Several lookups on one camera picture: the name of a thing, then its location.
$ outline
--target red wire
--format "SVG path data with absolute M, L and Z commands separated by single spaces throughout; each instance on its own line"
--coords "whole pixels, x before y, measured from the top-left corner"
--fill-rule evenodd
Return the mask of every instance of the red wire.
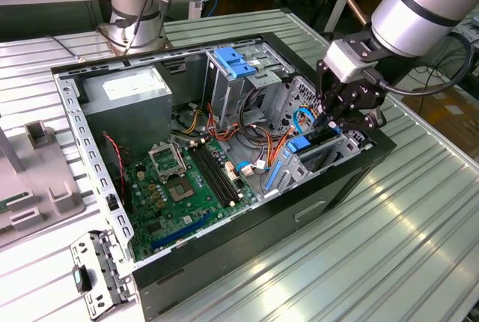
M 121 155 L 120 155 L 120 151 L 118 150 L 118 145 L 115 143 L 115 141 L 113 141 L 113 139 L 110 136 L 108 136 L 107 133 L 103 133 L 103 136 L 105 136 L 105 139 L 107 139 L 108 141 L 112 143 L 113 148 L 115 149 L 115 152 L 117 153 L 118 162 L 120 163 L 121 195 L 122 197 L 124 197 L 125 196 L 125 178 L 123 176 L 123 161 L 121 160 Z

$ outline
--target ram slot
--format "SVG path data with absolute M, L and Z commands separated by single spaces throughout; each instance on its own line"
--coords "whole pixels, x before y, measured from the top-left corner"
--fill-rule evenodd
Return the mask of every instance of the ram slot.
M 238 198 L 236 190 L 231 186 L 230 181 L 227 179 L 222 169 L 218 167 L 215 159 L 213 159 L 213 157 L 208 152 L 208 150 L 206 148 L 202 148 L 200 149 L 200 154 L 203 156 L 207 165 L 212 166 L 211 168 L 212 173 L 216 176 L 219 183 L 222 185 L 222 188 L 225 189 L 225 192 L 228 194 L 230 201 L 238 202 L 239 198 Z
M 219 200 L 221 206 L 228 206 L 231 200 L 222 190 L 222 187 L 219 182 L 214 178 L 210 167 L 206 164 L 203 157 L 200 155 L 199 150 L 190 151 L 189 154 L 193 158 L 193 162 L 196 164 L 196 167 L 198 167 L 198 170 L 200 170 L 205 181 L 208 183 L 208 186 L 211 188 L 211 190 Z

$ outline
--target blue pcie slot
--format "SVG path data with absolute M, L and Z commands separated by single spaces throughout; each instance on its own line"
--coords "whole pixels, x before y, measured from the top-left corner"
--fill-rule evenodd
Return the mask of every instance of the blue pcie slot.
M 282 163 L 281 161 L 278 161 L 278 162 L 276 163 L 275 169 L 272 170 L 271 177 L 269 178 L 268 183 L 266 184 L 266 191 L 269 191 L 269 189 L 271 188 L 271 185 L 272 185 L 273 181 L 275 180 L 276 175 L 277 175 L 278 172 L 279 172 L 279 169 L 280 169 L 282 166 L 283 166 L 283 163 Z
M 198 221 L 193 222 L 191 225 L 185 226 L 181 228 L 180 230 L 169 234 L 166 237 L 160 238 L 159 240 L 156 240 L 151 243 L 151 249 L 158 249 L 161 246 L 166 246 L 169 243 L 180 239 L 186 234 L 189 234 L 190 232 L 194 230 L 198 230 L 200 227 L 203 227 L 206 221 L 210 218 L 211 213 L 208 213 L 207 215 L 201 217 Z

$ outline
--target green circuit board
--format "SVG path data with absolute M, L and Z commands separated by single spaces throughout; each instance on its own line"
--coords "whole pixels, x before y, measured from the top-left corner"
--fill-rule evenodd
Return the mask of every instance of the green circuit board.
M 0 213 L 10 211 L 10 209 L 7 207 L 7 203 L 12 202 L 12 201 L 16 201 L 16 200 L 20 200 L 21 198 L 24 198 L 26 196 L 28 196 L 28 192 L 21 192 L 17 195 L 6 198 L 5 200 L 1 200 L 0 201 Z
M 206 148 L 211 154 L 220 156 L 223 162 L 228 161 L 216 141 L 209 141 Z M 181 148 L 180 152 L 186 165 L 184 176 L 172 176 L 163 183 L 160 182 L 149 157 L 125 168 L 132 193 L 132 213 L 129 214 L 129 220 L 135 230 L 132 247 L 137 261 L 144 260 L 160 249 L 175 244 L 180 238 L 191 236 L 256 202 L 248 185 L 240 180 L 238 186 L 235 183 L 232 183 L 232 186 L 243 197 L 233 207 L 222 207 L 188 150 Z M 138 177 L 138 168 L 143 170 L 143 180 Z M 189 228 L 192 229 L 188 233 L 182 232 Z M 180 235 L 176 237 L 175 233 L 178 231 Z M 171 239 L 171 242 L 159 248 L 152 247 L 152 243 L 164 238 Z

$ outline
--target yellow wire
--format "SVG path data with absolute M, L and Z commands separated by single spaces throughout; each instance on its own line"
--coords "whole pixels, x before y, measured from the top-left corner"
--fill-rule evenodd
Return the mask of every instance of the yellow wire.
M 196 127 L 196 118 L 197 118 L 197 117 L 198 117 L 198 111 L 195 111 L 195 116 L 194 116 L 194 118 L 193 118 L 192 125 L 189 127 L 189 129 L 186 129 L 186 130 L 182 131 L 182 133 L 188 134 L 188 133 L 192 133 L 192 132 L 193 132 L 193 130 L 194 130 L 195 127 Z

